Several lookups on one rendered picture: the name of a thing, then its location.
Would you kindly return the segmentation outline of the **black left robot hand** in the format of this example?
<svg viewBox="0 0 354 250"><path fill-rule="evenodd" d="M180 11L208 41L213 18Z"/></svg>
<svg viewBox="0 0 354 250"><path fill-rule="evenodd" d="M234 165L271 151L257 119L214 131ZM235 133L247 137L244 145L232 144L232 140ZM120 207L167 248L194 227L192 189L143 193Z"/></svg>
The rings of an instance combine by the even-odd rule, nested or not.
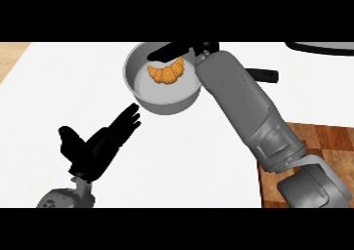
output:
<svg viewBox="0 0 354 250"><path fill-rule="evenodd" d="M142 125L139 118L139 106L130 104L109 126L102 127L87 141L69 126L59 128L60 153L72 163L69 174L89 184L102 176L120 147Z"/></svg>

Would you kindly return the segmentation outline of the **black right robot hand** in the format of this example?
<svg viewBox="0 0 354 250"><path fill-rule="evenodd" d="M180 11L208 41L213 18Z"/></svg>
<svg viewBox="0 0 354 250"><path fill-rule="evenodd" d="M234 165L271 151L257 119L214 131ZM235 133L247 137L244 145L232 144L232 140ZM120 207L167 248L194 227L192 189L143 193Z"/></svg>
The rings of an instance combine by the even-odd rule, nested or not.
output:
<svg viewBox="0 0 354 250"><path fill-rule="evenodd" d="M195 56L201 55L204 52L210 54L219 51L217 42L170 42L160 49L148 54L149 62L167 63L176 58L182 57L194 50Z"/></svg>

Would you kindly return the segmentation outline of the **orange croissant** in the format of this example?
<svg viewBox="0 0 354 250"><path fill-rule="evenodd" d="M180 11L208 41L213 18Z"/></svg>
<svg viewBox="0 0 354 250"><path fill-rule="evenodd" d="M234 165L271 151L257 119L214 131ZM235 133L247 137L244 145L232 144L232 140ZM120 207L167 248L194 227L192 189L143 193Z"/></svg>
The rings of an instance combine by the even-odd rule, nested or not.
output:
<svg viewBox="0 0 354 250"><path fill-rule="evenodd" d="M182 58L177 58L174 63L164 68L148 66L148 76L157 84L173 84L183 75L183 72L185 63Z"/></svg>

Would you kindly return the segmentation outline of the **grey metal pot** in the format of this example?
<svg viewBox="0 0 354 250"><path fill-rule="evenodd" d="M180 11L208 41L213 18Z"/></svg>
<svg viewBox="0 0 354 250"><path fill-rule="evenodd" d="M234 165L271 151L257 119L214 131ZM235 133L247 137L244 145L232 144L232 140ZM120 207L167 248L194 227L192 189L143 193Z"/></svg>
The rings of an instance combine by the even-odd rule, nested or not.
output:
<svg viewBox="0 0 354 250"><path fill-rule="evenodd" d="M208 91L223 112L263 119L277 108L259 84L278 81L278 72L250 69L207 42L145 42L124 65L127 86L143 108L176 114Z"/></svg>

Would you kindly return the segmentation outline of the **dark round appliance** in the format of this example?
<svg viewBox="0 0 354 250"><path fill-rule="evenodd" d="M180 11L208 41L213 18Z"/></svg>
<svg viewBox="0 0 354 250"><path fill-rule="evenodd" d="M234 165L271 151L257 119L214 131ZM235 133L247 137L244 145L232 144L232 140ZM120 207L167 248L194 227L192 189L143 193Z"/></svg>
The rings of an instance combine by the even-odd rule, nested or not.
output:
<svg viewBox="0 0 354 250"><path fill-rule="evenodd" d="M354 42L287 42L285 46L312 54L354 56Z"/></svg>

